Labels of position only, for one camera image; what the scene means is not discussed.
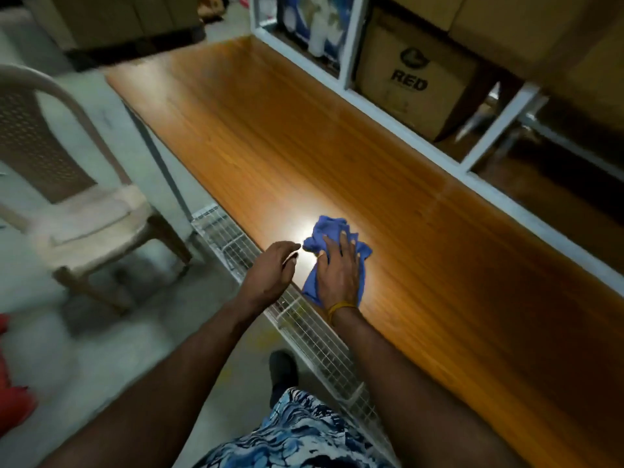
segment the hand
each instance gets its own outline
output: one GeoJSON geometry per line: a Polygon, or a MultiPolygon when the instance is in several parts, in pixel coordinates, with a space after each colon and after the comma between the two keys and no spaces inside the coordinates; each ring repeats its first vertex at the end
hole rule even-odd
{"type": "Polygon", "coordinates": [[[321,251],[317,259],[316,284],[318,297],[325,309],[341,301],[357,306],[359,291],[359,254],[355,253],[355,240],[347,241],[347,234],[340,233],[340,245],[324,236],[328,256],[321,251]]]}
{"type": "Polygon", "coordinates": [[[238,290],[239,303],[257,314],[273,304],[293,280],[297,254],[286,259],[300,247],[292,241],[278,241],[258,256],[238,290]]]}

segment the metal wire basket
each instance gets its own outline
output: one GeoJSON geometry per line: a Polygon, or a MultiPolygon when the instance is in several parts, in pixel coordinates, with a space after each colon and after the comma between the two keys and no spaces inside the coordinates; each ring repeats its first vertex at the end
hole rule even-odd
{"type": "MultiPolygon", "coordinates": [[[[193,215],[191,225],[240,283],[260,249],[219,206],[193,215]]],[[[363,381],[356,374],[345,343],[304,299],[289,286],[265,311],[284,339],[338,401],[345,415],[356,422],[377,450],[397,465],[390,441],[363,381]]]]}

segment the black shoe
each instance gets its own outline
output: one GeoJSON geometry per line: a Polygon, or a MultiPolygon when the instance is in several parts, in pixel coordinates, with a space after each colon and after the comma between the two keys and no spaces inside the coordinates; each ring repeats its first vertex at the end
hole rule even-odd
{"type": "Polygon", "coordinates": [[[299,374],[297,373],[297,363],[294,358],[285,350],[277,350],[269,356],[269,372],[271,373],[271,409],[280,400],[284,392],[299,385],[299,374]]]}

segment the grey floor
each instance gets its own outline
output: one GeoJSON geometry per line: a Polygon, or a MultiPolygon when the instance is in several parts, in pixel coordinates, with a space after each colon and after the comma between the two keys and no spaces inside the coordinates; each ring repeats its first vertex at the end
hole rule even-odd
{"type": "MultiPolygon", "coordinates": [[[[248,32],[247,10],[232,4],[223,22],[207,26],[205,42],[248,32]]],[[[100,71],[72,72],[25,10],[0,12],[0,62],[53,75],[87,110],[150,202],[180,236],[190,235],[190,225],[100,71]]],[[[98,182],[116,185],[112,170],[62,105],[46,97],[40,102],[51,129],[77,162],[98,182]]],[[[168,149],[157,144],[191,210],[213,203],[168,149]]],[[[8,205],[28,212],[44,204],[2,163],[0,172],[7,173],[0,177],[0,196],[8,205]]],[[[195,264],[181,280],[176,280],[180,263],[156,242],[98,272],[98,286],[133,305],[128,316],[118,318],[88,298],[69,296],[17,231],[0,230],[0,313],[12,315],[0,346],[14,384],[30,386],[39,399],[33,415],[0,439],[1,467],[35,466],[235,294],[237,283],[220,262],[205,250],[195,253],[195,264]],[[119,269],[128,276],[122,287],[112,278],[119,269]]],[[[268,414],[268,356],[279,347],[286,347],[285,341],[266,318],[258,319],[228,360],[176,467],[190,467],[210,448],[260,424],[268,414]]],[[[327,398],[310,373],[302,380],[327,398]]]]}

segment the metal table leg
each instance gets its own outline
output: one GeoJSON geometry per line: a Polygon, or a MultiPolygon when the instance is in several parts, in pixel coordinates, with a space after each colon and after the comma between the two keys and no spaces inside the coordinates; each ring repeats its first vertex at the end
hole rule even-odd
{"type": "Polygon", "coordinates": [[[171,176],[169,169],[167,169],[167,165],[163,161],[163,158],[160,155],[160,151],[156,147],[156,144],[154,144],[154,141],[152,140],[152,137],[150,136],[150,132],[147,130],[147,126],[145,126],[143,121],[139,117],[137,117],[136,114],[131,109],[129,109],[125,103],[124,103],[124,107],[128,111],[129,116],[132,118],[132,122],[136,126],[136,129],[141,134],[141,137],[143,138],[143,141],[145,142],[147,149],[149,149],[150,154],[152,155],[154,161],[156,161],[156,164],[158,164],[160,172],[165,177],[165,180],[167,181],[167,184],[169,185],[171,192],[174,193],[175,199],[178,201],[178,204],[180,205],[180,208],[184,212],[184,215],[186,215],[187,220],[191,222],[193,220],[193,215],[191,214],[191,211],[188,209],[189,206],[184,201],[182,194],[180,193],[180,189],[178,189],[178,186],[176,185],[174,178],[171,176]]]}

